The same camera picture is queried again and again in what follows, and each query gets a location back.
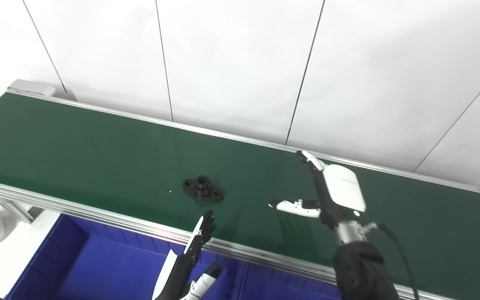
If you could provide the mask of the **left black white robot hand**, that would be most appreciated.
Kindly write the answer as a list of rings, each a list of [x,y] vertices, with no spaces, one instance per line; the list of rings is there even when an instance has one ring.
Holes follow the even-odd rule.
[[[190,280],[199,261],[202,247],[217,228],[212,210],[206,211],[196,224],[181,255],[170,250],[155,283],[153,300],[200,300],[219,279],[223,268],[212,262],[196,279]]]

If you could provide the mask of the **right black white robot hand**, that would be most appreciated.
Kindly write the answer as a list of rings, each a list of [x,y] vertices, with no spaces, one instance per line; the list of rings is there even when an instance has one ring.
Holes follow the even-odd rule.
[[[331,230],[352,221],[349,212],[365,212],[366,203],[354,171],[341,165],[323,162],[306,150],[296,154],[308,166],[318,200],[272,200],[268,206],[293,215],[316,218]]]

